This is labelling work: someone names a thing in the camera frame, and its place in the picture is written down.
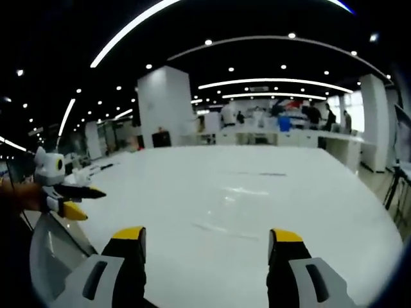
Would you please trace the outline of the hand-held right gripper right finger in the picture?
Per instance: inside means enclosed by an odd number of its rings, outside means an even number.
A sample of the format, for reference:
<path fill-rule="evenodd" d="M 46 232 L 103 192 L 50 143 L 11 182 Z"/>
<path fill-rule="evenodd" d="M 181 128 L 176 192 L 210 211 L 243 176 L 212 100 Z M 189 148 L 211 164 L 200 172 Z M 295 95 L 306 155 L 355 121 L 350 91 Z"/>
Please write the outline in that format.
<path fill-rule="evenodd" d="M 356 307 L 346 281 L 291 231 L 270 230 L 266 286 L 269 307 Z"/>

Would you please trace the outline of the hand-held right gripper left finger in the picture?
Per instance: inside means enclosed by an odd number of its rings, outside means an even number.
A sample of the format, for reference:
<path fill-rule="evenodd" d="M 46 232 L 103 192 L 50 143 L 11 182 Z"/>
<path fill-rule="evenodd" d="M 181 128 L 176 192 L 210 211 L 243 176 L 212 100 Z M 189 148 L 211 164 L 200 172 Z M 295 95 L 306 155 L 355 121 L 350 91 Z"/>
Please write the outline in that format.
<path fill-rule="evenodd" d="M 101 254 L 88 257 L 65 279 L 53 307 L 152 307 L 146 286 L 146 229 L 116 232 Z"/>

